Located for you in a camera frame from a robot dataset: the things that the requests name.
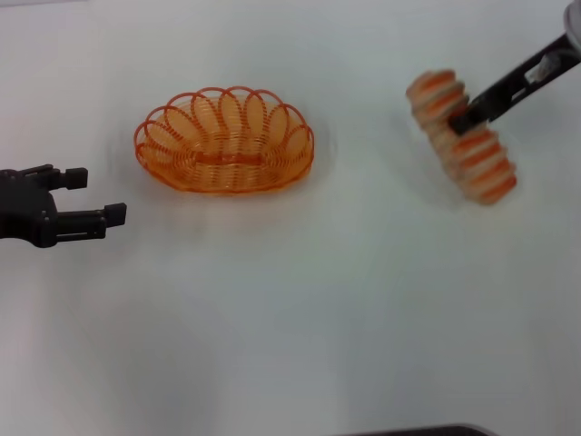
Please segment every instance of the orange wire basket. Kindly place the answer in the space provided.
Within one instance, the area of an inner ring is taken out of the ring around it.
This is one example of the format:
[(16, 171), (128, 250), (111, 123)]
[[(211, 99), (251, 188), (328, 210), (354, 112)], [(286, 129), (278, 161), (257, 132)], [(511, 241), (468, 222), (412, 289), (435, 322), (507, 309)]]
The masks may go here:
[(236, 195), (285, 189), (310, 172), (315, 138), (300, 112), (243, 86), (203, 88), (154, 109), (135, 156), (179, 191)]

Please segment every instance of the oval basket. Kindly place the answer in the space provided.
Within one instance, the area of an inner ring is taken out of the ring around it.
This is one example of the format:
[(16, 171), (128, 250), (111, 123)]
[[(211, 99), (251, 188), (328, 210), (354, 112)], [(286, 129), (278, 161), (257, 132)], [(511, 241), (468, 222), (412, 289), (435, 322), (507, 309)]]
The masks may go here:
[(175, 96), (136, 130), (135, 156), (179, 191), (236, 195), (285, 189), (312, 166), (315, 139), (277, 95), (243, 86)]

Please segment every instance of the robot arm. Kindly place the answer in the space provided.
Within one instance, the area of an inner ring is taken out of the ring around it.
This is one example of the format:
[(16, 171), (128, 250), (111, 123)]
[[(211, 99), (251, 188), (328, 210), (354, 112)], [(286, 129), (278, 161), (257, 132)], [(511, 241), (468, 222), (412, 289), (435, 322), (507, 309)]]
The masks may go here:
[(108, 227), (124, 225), (127, 212), (124, 203), (111, 204), (99, 211), (56, 210), (50, 191), (85, 188), (87, 176), (84, 168), (61, 173), (52, 165), (0, 171), (0, 239), (23, 239), (47, 248), (69, 241), (103, 239)]
[(484, 122), (492, 122), (532, 93), (581, 63), (581, 0), (565, 11), (566, 33), (475, 98), (465, 113), (449, 125), (465, 134)]

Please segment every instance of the white table surface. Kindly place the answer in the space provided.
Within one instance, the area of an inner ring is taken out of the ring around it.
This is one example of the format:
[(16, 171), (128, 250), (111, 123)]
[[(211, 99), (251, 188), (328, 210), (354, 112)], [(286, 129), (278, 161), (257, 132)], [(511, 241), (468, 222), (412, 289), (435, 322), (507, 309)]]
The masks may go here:
[[(520, 185), (463, 203), (409, 117), (429, 68), (474, 94), (563, 31), (567, 0), (92, 0), (0, 9), (2, 168), (85, 166), (62, 210), (104, 241), (2, 241), (0, 433), (320, 436), (469, 422), (581, 432), (581, 69), (495, 124)], [(133, 157), (155, 106), (271, 89), (309, 180), (181, 195)]]

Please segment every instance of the white tabletop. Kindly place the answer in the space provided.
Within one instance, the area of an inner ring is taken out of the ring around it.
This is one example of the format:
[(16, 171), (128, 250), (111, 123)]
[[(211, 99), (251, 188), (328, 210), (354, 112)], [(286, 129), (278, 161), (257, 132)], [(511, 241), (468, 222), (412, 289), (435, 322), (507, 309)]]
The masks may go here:
[[(92, 0), (0, 9), (2, 168), (89, 169), (104, 241), (2, 241), (0, 433), (321, 436), (468, 422), (581, 432), (581, 69), (495, 127), (520, 185), (464, 203), (409, 117), (426, 69), (473, 94), (563, 33), (567, 0)], [(155, 106), (272, 90), (310, 178), (216, 199), (133, 157)]]

